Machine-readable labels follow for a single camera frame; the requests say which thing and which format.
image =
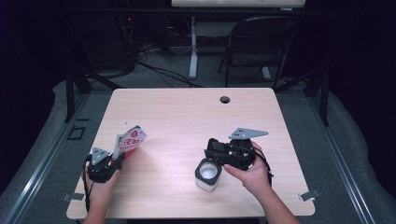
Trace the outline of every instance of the light wood surface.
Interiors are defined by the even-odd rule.
[[[172,0],[172,7],[304,7],[305,0]]]
[[[219,98],[228,96],[223,104]],[[113,92],[92,147],[113,150],[116,135],[139,125],[148,135],[123,162],[107,217],[262,217],[257,200],[239,180],[221,173],[213,192],[195,184],[194,170],[209,138],[229,142],[236,128],[267,131],[253,138],[275,177],[273,188],[295,216],[315,212],[299,193],[308,191],[300,163],[271,89],[120,89]],[[76,192],[84,193],[79,180]],[[69,218],[86,216],[84,201],[72,201]]]

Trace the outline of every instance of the gray carpet floor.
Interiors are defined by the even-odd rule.
[[[154,50],[147,56],[148,64],[178,72],[184,77],[188,76],[189,53],[175,54]],[[200,56],[202,57],[199,58],[198,77],[192,82],[205,87],[223,87],[224,73],[217,73],[221,56],[205,55],[204,49],[200,51]],[[246,70],[234,71],[234,73],[249,78],[261,75],[257,71]],[[101,72],[103,76],[111,74],[113,74],[111,71]],[[188,88],[186,84],[165,78],[168,83],[154,72],[137,65],[131,74],[111,80],[125,88]],[[13,212],[12,209],[34,174],[35,168],[49,148],[54,146],[57,137],[62,140],[59,143],[59,153],[56,154],[54,163],[49,164],[49,171],[44,181],[40,183],[37,194],[33,195],[33,200],[26,205],[27,209],[22,211],[17,223],[76,223],[75,220],[66,217],[68,202],[61,199],[65,193],[71,193],[75,189],[81,172],[81,163],[90,151],[111,96],[108,87],[94,79],[90,79],[90,82],[93,91],[89,96],[85,97],[76,91],[76,99],[84,101],[85,104],[69,124],[71,127],[85,128],[79,140],[67,139],[70,127],[68,132],[62,134],[66,116],[65,83],[62,82],[54,88],[56,102],[49,119],[21,169],[0,197],[0,223],[4,223],[10,212]],[[232,87],[262,88],[270,85],[271,83],[235,84]],[[298,218],[303,223],[361,223],[355,204],[351,201],[345,183],[335,166],[331,146],[316,117],[317,111],[309,104],[316,102],[317,99],[305,98],[302,93],[303,87],[304,83],[301,83],[287,92],[276,95],[307,185],[310,189],[318,189],[321,192],[314,201],[316,213],[311,217]],[[329,122],[334,139],[375,222],[396,223],[395,199],[376,182],[374,172],[367,161],[364,138],[353,119],[332,94],[329,102]],[[111,219],[106,222],[125,223],[125,220]]]

